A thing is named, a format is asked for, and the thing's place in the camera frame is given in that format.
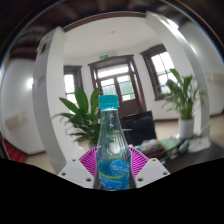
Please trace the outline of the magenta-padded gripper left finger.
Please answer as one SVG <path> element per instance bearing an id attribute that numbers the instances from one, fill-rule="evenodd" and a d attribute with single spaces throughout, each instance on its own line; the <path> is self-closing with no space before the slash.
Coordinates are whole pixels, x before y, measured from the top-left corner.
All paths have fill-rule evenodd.
<path id="1" fill-rule="evenodd" d="M 96 174 L 96 148 L 84 153 L 80 158 L 70 160 L 58 176 L 78 186 L 92 189 Z"/>

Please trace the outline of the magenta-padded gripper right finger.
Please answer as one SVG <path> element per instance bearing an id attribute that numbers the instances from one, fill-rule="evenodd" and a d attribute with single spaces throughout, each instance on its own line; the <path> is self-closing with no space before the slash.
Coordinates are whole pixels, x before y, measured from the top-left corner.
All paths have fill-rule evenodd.
<path id="1" fill-rule="evenodd" d="M 170 174 L 157 158 L 148 158 L 132 147 L 130 147 L 130 151 L 131 170 L 136 188 L 146 186 Z"/>

